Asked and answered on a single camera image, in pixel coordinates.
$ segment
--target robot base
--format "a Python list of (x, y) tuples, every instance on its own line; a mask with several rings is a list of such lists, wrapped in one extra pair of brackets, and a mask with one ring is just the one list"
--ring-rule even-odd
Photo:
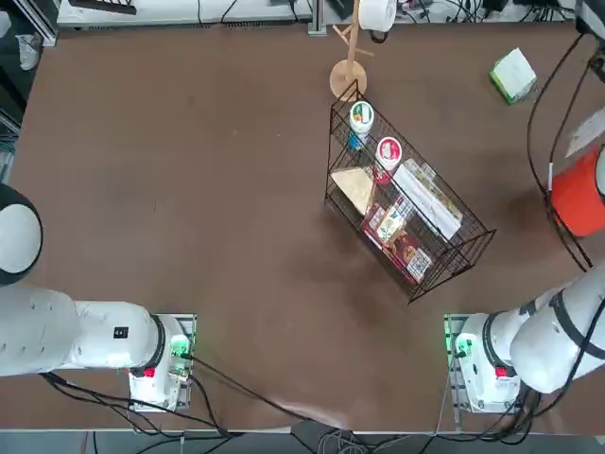
[[(191, 388), (187, 381), (192, 361), (180, 358), (193, 353), (196, 335), (195, 314), (157, 314), (164, 326), (165, 346), (160, 363), (144, 376), (129, 374), (130, 397), (167, 410), (189, 407)], [(134, 404), (135, 411), (161, 411), (148, 406)]]
[(519, 376), (497, 376), (485, 354), (483, 325), (487, 314), (473, 314), (466, 320), (454, 345), (454, 352), (462, 372), (467, 409), (472, 412), (504, 413), (519, 394)]

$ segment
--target orange container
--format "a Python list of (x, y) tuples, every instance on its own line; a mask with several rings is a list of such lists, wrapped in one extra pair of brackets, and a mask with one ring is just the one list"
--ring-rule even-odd
[(595, 148), (552, 181), (553, 207), (575, 236), (588, 236), (605, 227), (605, 197), (596, 183), (601, 151)]

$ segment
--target brown tabletop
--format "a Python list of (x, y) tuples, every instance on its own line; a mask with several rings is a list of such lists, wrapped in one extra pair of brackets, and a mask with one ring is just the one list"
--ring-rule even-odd
[[(376, 54), (361, 58), (367, 97), (498, 229), (476, 268), (407, 306), (323, 204), (328, 75), (345, 55), (341, 40), (309, 38), (302, 26), (217, 26), (65, 33), (45, 50), (11, 176), (45, 229), (28, 283), (75, 299), (195, 312), (197, 354), (282, 405), (355, 430), (432, 431), (447, 366), (443, 314), (515, 307), (578, 274), (530, 178), (531, 101), (507, 106), (488, 79), (494, 62), (519, 46), (543, 83), (576, 32), (551, 24), (402, 26), (381, 46), (363, 35)], [(536, 118), (543, 175), (593, 48), (586, 39), (570, 58)], [(569, 124), (604, 102), (591, 75)], [(603, 255), (603, 236), (589, 243)], [(65, 375), (128, 392), (114, 371)], [(199, 376), (229, 428), (293, 422)], [(1, 428), (127, 426), (36, 376), (1, 381)], [(534, 429), (605, 433), (604, 385), (603, 370), (578, 380)], [(190, 411), (205, 414), (198, 395)], [(159, 419), (164, 428), (203, 428)], [(464, 429), (488, 422), (465, 416)], [(449, 398), (441, 429), (455, 429)]]

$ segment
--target wooden stand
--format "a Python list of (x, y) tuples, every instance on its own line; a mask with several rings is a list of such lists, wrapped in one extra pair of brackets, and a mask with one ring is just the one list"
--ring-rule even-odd
[(373, 57), (372, 52), (367, 50), (357, 49), (357, 34), (359, 32), (359, 0), (355, 0), (353, 6), (353, 23), (347, 26), (343, 31), (337, 26), (332, 26), (338, 36), (349, 46), (349, 53), (347, 54), (347, 60), (339, 61), (332, 72), (330, 73), (330, 89), (335, 97), (339, 97), (341, 100), (345, 100), (353, 92), (354, 87), (343, 94), (345, 89), (351, 85), (351, 83), (357, 79), (357, 85), (359, 92), (365, 93), (368, 87), (368, 76), (363, 66), (355, 61), (355, 52), (360, 54), (366, 54)]

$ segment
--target small green box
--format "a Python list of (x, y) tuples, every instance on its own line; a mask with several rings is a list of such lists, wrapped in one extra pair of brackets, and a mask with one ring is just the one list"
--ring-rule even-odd
[(490, 71), (490, 78), (509, 104), (514, 104), (527, 95), (537, 79), (519, 48), (511, 50), (495, 64)]

